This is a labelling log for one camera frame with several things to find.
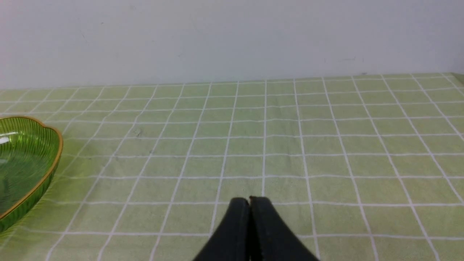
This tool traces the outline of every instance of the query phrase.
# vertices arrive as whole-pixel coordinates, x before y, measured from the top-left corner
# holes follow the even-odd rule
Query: green glass bowl
[[[0,233],[46,192],[62,150],[55,128],[26,116],[0,118]]]

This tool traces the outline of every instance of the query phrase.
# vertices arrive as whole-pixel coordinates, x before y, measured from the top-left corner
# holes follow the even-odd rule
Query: white wall
[[[3,0],[0,88],[464,72],[463,0]]]

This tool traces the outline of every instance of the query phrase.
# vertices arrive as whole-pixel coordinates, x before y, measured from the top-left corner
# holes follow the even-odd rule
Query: glass dish
[[[63,150],[63,137],[26,116],[0,118],[0,233],[20,220],[46,192]]]

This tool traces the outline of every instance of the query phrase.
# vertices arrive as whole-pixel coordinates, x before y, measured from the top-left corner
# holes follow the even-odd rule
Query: green checkered tablecloth
[[[5,261],[190,260],[235,196],[267,196],[325,261],[464,256],[464,86],[449,73],[0,90],[60,129]]]

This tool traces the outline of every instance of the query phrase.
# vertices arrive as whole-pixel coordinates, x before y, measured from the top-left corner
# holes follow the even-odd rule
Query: gold rim
[[[59,147],[58,147],[58,153],[55,156],[55,160],[53,161],[52,166],[48,169],[47,173],[40,180],[40,182],[38,182],[37,185],[35,185],[35,187],[33,187],[23,198],[21,198],[21,200],[19,200],[16,204],[14,204],[9,210],[7,210],[5,213],[1,214],[0,215],[0,220],[2,220],[5,216],[10,214],[11,212],[13,212],[13,210],[15,208],[17,208],[24,201],[26,201],[26,199],[28,199],[31,196],[31,194],[34,193],[45,182],[45,180],[52,174],[53,169],[58,164],[58,160],[59,160],[59,158],[61,156],[61,152],[63,151],[63,136],[61,135],[61,132],[59,130],[57,130],[56,128],[51,127],[51,126],[47,126],[44,123],[42,123],[41,121],[39,121],[38,119],[33,118],[33,117],[29,117],[29,116],[8,116],[8,117],[2,117],[2,118],[0,118],[0,120],[8,119],[8,118],[26,118],[26,119],[30,119],[30,120],[35,121],[36,123],[40,124],[43,128],[47,128],[47,129],[51,129],[51,130],[55,131],[58,134]]]

